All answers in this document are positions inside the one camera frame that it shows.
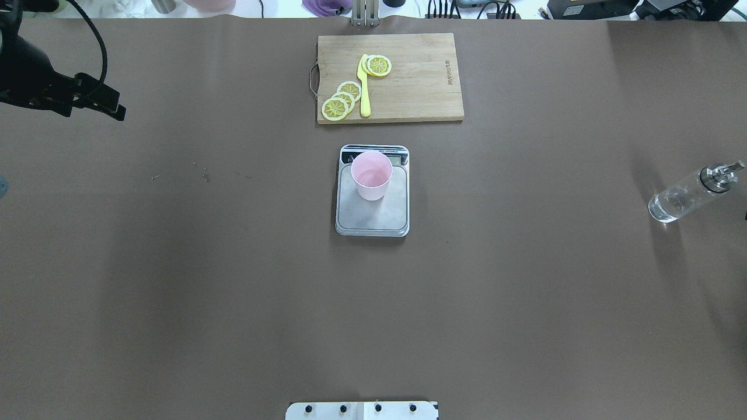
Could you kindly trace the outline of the black power strip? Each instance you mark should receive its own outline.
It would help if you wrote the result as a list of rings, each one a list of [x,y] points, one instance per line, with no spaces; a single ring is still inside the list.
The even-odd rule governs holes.
[[[425,19],[518,20],[511,1],[429,1]]]

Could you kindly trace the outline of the pink bowl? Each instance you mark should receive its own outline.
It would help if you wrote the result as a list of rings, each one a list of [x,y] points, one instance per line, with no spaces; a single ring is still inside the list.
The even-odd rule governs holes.
[[[232,9],[235,0],[184,0],[184,3],[197,11],[205,13],[216,13]]]

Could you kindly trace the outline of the purple cloth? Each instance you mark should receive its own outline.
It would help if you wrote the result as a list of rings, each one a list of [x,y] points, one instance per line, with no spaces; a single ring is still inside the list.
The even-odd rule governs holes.
[[[352,8],[351,0],[302,0],[302,7],[317,17],[344,15]]]

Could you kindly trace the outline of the clear glass sauce bottle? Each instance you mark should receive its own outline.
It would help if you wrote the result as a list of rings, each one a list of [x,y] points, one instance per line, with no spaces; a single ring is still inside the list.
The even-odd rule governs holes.
[[[745,164],[741,160],[734,164],[702,167],[654,195],[648,202],[648,212],[661,223],[683,218],[731,191],[738,183],[736,173],[744,169]]]

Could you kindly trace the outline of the bamboo cutting board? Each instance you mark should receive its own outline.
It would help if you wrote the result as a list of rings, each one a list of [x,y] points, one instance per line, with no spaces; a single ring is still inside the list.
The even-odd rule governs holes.
[[[321,114],[322,104],[336,92],[340,83],[357,80],[357,65],[363,55],[385,56],[393,68],[382,78],[368,77],[370,115],[363,117],[355,107],[341,123],[464,119],[453,33],[336,35],[320,36],[317,40],[316,120],[319,124],[329,124]]]

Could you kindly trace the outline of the black thermos bottle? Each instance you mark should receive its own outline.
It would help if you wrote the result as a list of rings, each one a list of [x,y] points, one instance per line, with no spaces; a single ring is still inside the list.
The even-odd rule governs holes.
[[[390,8],[399,8],[405,5],[406,0],[382,0],[384,5]]]

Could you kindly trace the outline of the pink plastic cup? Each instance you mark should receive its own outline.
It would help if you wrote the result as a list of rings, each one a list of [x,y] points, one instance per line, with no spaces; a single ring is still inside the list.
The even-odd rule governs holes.
[[[393,172],[389,157],[378,151],[357,155],[351,165],[351,176],[358,194],[368,201],[379,200],[385,195]]]

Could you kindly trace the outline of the yellow plastic knife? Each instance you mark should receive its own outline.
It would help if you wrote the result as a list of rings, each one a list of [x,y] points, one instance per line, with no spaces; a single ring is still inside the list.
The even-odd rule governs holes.
[[[369,96],[369,91],[368,91],[368,75],[365,74],[360,68],[360,64],[359,64],[360,60],[358,61],[358,66],[357,66],[357,79],[359,80],[360,85],[362,86],[362,96],[360,98],[359,112],[360,112],[361,117],[368,118],[371,116],[371,104],[370,104],[370,96]]]

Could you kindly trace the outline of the aluminium frame post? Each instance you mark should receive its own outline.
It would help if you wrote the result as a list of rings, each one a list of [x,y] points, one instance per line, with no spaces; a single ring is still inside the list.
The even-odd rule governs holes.
[[[353,0],[351,24],[355,27],[376,27],[381,23],[379,0]]]

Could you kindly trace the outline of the lemon slice under pair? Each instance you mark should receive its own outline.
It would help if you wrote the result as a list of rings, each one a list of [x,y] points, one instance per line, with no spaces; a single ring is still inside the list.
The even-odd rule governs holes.
[[[372,75],[372,74],[371,74],[371,70],[370,70],[370,69],[368,68],[368,58],[369,58],[369,57],[370,57],[369,55],[362,55],[362,58],[361,58],[361,60],[360,60],[360,63],[359,63],[359,64],[360,64],[360,68],[362,69],[362,71],[363,71],[363,72],[364,72],[365,74],[367,74],[367,75]]]

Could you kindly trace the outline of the lemon slice top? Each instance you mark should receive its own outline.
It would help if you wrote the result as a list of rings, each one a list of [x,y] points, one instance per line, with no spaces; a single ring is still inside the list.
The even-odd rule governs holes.
[[[344,120],[349,113],[346,112],[346,104],[341,99],[326,99],[321,104],[321,116],[331,122]]]

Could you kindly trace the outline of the lemon slice front pair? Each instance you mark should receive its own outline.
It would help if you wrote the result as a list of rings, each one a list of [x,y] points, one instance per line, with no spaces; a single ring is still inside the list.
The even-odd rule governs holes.
[[[370,55],[368,68],[374,77],[386,77],[392,71],[392,62],[384,55]]]

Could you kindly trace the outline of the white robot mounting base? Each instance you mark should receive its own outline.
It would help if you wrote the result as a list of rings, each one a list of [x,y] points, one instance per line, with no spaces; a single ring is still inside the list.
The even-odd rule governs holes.
[[[432,401],[326,401],[289,405],[285,419],[440,419]]]

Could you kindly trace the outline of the silver digital kitchen scale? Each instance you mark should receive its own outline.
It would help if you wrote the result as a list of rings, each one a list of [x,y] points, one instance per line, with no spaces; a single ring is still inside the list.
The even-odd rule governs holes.
[[[381,198],[367,200],[358,193],[352,163],[375,151],[392,165],[389,185]],[[405,237],[409,232],[409,150],[401,145],[347,144],[338,159],[334,228],[342,236]]]

